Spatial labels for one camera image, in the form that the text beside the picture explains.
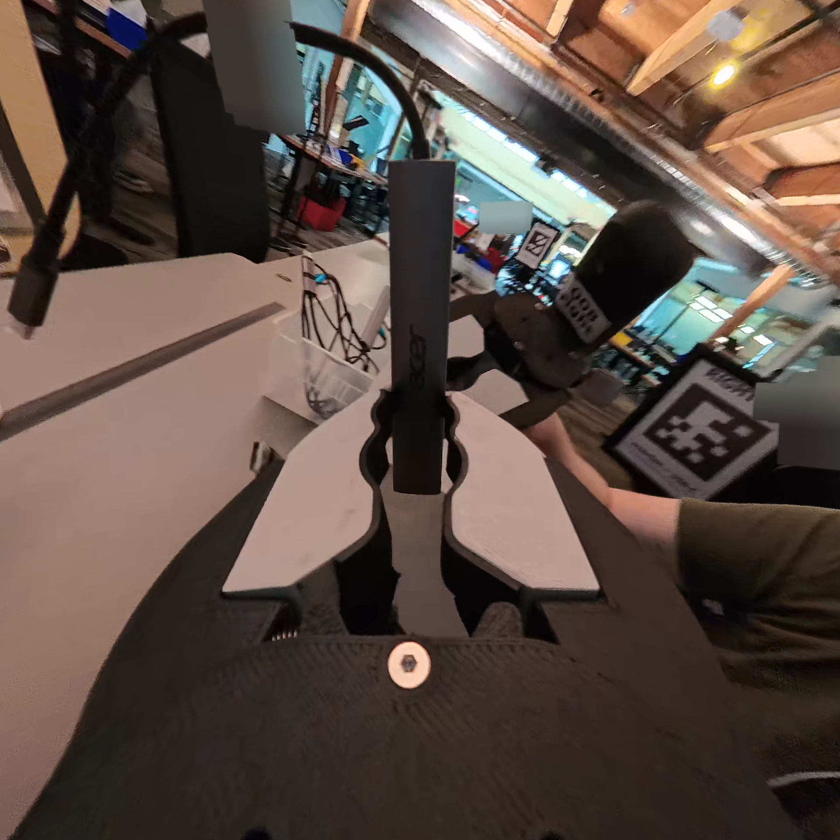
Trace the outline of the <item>tall black chair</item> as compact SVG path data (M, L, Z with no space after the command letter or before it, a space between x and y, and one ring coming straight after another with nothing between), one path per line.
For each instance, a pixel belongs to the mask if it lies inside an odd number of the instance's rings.
M173 38L158 42L150 79L177 255L230 253L263 262L270 245L267 136L235 123L211 61Z

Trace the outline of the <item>clear plastic box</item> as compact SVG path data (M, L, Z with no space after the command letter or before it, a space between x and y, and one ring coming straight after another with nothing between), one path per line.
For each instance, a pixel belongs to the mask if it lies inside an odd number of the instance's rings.
M317 279L305 274L299 310L274 321L264 395L320 424L390 373L391 289L350 303L335 278Z

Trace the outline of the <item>dark grey usb hub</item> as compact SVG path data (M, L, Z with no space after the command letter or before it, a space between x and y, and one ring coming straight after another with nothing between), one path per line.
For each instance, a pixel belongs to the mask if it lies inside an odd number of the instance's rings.
M455 169L431 161L429 144L412 96L378 56L357 43L307 24L289 23L294 39L326 49L371 70L402 107L412 128L412 156L391 170L392 239L390 244L392 313L392 426L394 489L403 494L431 496L440 491L444 464L445 382L449 317L449 251L452 220L448 217L426 234L424 252L412 255L411 212L451 209ZM176 18L135 51L106 89L85 124L81 147L74 151L58 182L45 221L22 258L7 312L23 337L40 328L58 281L58 253L65 239L65 222L78 192L78 178L87 164L85 143L99 123L112 115L137 76L167 40L182 40L208 31L205 13Z

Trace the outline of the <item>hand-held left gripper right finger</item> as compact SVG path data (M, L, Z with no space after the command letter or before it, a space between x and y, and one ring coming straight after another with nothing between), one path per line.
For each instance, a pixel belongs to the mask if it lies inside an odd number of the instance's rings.
M448 398L445 540L519 595L595 599L587 552L542 452L462 393Z

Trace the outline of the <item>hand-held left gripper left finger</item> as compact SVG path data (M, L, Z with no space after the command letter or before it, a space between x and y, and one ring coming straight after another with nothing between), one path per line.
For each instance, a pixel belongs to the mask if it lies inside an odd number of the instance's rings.
M228 598L298 599L298 585L332 563L387 551L380 484L365 459L382 430L387 391L369 391L292 449L222 587Z

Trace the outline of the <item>small marker sign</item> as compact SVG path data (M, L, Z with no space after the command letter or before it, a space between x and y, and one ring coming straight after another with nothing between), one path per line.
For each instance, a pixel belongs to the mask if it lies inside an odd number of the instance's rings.
M521 266L538 270L559 237L558 228L537 220L532 223L513 258Z

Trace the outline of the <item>red crate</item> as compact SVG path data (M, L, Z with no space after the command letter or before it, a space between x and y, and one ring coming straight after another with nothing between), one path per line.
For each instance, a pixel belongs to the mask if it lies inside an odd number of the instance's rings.
M347 200L340 196L325 203L303 197L299 204L297 220L302 226L323 233L331 233L338 226Z

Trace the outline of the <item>black framed marker sign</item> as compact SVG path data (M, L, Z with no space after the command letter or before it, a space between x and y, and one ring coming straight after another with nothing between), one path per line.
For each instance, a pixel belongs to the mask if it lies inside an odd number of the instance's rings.
M603 447L644 491L717 499L774 459L778 426L753 417L759 378L699 347Z

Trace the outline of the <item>person's right forearm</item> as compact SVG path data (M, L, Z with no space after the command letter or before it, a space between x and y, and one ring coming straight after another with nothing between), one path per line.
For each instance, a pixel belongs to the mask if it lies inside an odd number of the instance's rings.
M680 583L680 500L610 488L606 505L637 541L667 565L674 581Z

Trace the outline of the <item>person's right hand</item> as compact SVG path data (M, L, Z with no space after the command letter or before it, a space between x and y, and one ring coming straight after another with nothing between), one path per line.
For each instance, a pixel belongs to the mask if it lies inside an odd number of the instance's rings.
M522 433L540 449L546 458L556 460L570 471L605 508L612 508L612 489L578 452L557 413L523 428Z

